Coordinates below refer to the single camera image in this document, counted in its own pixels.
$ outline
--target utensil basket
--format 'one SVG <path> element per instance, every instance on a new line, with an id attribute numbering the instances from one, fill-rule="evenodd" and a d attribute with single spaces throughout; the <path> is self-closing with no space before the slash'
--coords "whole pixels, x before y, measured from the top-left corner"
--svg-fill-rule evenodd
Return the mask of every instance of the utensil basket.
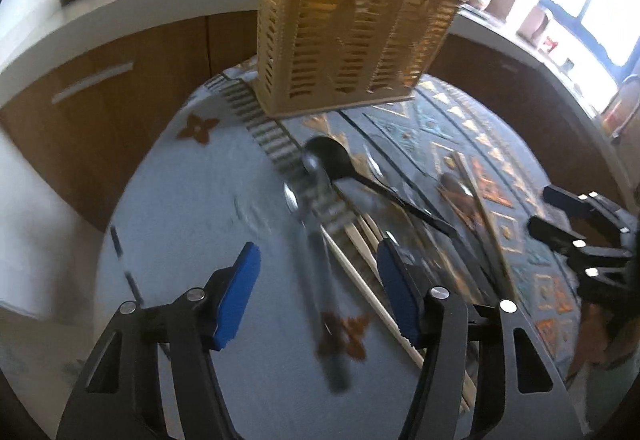
<path id="1" fill-rule="evenodd" d="M 258 81 L 269 116 L 397 102 L 464 0 L 260 0 Z"/>

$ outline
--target patterned tablecloth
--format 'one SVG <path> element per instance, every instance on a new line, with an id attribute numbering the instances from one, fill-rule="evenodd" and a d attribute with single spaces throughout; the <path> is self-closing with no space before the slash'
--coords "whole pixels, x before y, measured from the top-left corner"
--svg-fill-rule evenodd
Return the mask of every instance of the patterned tablecloth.
<path id="1" fill-rule="evenodd" d="M 202 285 L 212 270 L 232 264 L 244 242 L 253 241 L 262 252 L 262 272 L 238 336 L 212 357 L 238 431 L 250 440 L 396 438 L 418 369 L 335 264 L 332 282 L 343 324 L 348 333 L 360 327 L 362 345 L 362 350 L 346 350 L 351 381 L 345 393 L 336 394 L 326 380 L 318 338 L 309 325 L 318 308 L 305 277 L 308 250 L 300 248 L 302 226 L 287 211 L 283 181 L 296 185 L 303 174 L 302 145 L 325 134 L 345 145 L 357 168 L 371 175 L 368 152 L 391 188 L 416 199 L 371 142 L 378 144 L 480 257 L 473 224 L 437 188 L 444 171 L 457 174 L 450 153 L 462 152 L 498 229 L 520 301 L 559 371 L 566 373 L 580 319 L 574 281 L 524 225 L 533 214 L 565 225 L 567 220 L 541 202 L 548 179 L 503 121 L 464 92 L 426 75 L 414 101 L 274 121 L 247 84 L 254 76 L 246 63 L 198 88 L 127 185 L 111 222 L 123 254 L 118 257 L 107 233 L 100 255 L 96 334 L 119 304 L 131 299 L 124 271 L 131 272 L 145 305 L 164 304 Z M 335 196 L 314 208 L 383 303 L 382 287 L 344 230 L 361 214 L 393 233 L 428 275 L 443 283 L 455 280 L 463 296 L 482 302 L 446 238 L 412 224 L 353 181 L 341 181 Z M 169 377 L 166 362 L 161 374 Z M 166 385 L 162 392 L 169 428 L 175 428 L 172 392 Z M 332 420 L 324 420 L 329 415 Z"/>

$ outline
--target white countertop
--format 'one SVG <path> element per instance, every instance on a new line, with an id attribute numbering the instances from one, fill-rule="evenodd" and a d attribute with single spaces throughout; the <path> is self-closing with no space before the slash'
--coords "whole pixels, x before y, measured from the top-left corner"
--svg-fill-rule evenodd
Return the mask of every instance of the white countertop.
<path id="1" fill-rule="evenodd" d="M 184 19 L 255 10 L 258 0 L 58 0 L 40 5 L 0 39 L 0 106 L 72 58 L 115 39 Z M 556 65 L 504 26 L 461 10 L 449 34 L 478 42 L 537 69 L 593 136 L 619 184 L 626 175 L 597 124 L 597 113 Z M 630 189 L 627 203 L 633 203 Z"/>

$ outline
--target silver screw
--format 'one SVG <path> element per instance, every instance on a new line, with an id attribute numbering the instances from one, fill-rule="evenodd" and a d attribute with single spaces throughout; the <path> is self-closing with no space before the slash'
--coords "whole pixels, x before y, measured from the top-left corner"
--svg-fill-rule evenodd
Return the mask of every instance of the silver screw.
<path id="1" fill-rule="evenodd" d="M 189 301 L 201 301 L 204 299 L 204 290 L 202 288 L 192 288 L 187 292 Z"/>
<path id="2" fill-rule="evenodd" d="M 444 288 L 444 286 L 434 286 L 431 290 L 429 290 L 431 297 L 436 299 L 446 299 L 449 297 L 449 290 Z"/>
<path id="3" fill-rule="evenodd" d="M 124 301 L 120 305 L 120 313 L 123 315 L 129 315 L 136 311 L 136 304 L 133 301 Z"/>
<path id="4" fill-rule="evenodd" d="M 508 314 L 513 314 L 518 309 L 516 303 L 513 301 L 509 301 L 508 299 L 503 299 L 500 301 L 500 308 L 503 312 L 507 312 Z"/>

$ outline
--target ladle handle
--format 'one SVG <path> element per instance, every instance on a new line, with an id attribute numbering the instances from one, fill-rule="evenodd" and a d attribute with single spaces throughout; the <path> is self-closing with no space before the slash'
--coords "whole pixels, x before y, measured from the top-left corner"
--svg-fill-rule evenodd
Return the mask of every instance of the ladle handle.
<path id="1" fill-rule="evenodd" d="M 420 218 L 428 225 L 431 225 L 434 229 L 439 230 L 443 234 L 449 236 L 450 238 L 456 238 L 458 236 L 458 231 L 452 227 L 446 221 L 434 217 L 433 214 L 428 213 L 422 209 L 419 209 L 414 204 L 409 203 L 408 201 L 403 200 L 398 195 L 396 195 L 391 189 L 388 189 L 384 185 L 375 182 L 366 176 L 363 176 L 356 172 L 353 176 L 353 179 L 357 182 L 361 183 L 365 187 L 369 187 L 372 191 L 377 192 L 379 195 L 385 197 L 387 200 L 392 201 L 402 209 L 406 210 L 408 213 L 413 214 L 415 217 Z"/>

